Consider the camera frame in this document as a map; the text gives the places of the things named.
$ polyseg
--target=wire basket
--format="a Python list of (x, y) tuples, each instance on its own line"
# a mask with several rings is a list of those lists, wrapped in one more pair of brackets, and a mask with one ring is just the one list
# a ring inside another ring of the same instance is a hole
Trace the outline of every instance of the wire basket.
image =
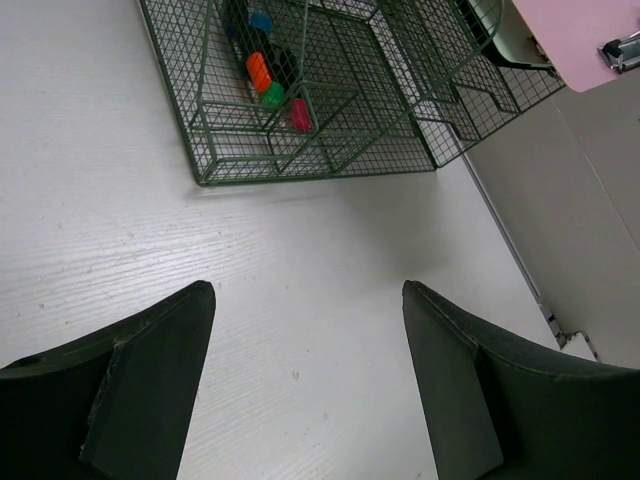
[(468, 71), (502, 0), (480, 41), (457, 1), (140, 0), (196, 181), (431, 171), (482, 138), (467, 90), (519, 115)]

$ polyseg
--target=orange object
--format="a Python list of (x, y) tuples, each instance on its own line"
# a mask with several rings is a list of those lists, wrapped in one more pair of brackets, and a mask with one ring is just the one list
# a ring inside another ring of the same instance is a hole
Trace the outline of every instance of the orange object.
[(253, 52), (249, 55), (249, 58), (247, 58), (247, 70), (249, 70), (249, 76), (258, 93), (266, 92), (272, 81), (267, 62), (264, 61), (264, 57), (260, 52)]

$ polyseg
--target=pink clipboard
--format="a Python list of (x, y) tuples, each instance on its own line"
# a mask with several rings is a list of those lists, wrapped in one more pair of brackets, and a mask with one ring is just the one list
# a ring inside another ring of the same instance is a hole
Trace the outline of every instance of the pink clipboard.
[(609, 70), (597, 48), (640, 30), (640, 0), (513, 0), (513, 4), (576, 92), (615, 80), (619, 75)]

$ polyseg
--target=metal clip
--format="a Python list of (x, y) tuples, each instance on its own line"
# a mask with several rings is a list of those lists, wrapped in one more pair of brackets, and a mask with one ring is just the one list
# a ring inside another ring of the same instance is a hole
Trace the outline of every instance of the metal clip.
[(640, 67), (640, 31), (626, 38), (618, 38), (598, 48), (611, 70), (619, 74)]

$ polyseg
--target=table surface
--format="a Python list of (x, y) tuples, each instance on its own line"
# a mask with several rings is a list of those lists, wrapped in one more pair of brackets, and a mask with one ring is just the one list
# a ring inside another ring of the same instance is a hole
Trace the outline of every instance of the table surface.
[(180, 478), (435, 478), (408, 278), (557, 347), (462, 162), (202, 189), (134, 0), (5, 0), (0, 44), (0, 365), (211, 281)]
[[(640, 0), (513, 0), (567, 86), (584, 92), (619, 75), (597, 51), (640, 30)], [(625, 75), (637, 75), (637, 72)]]

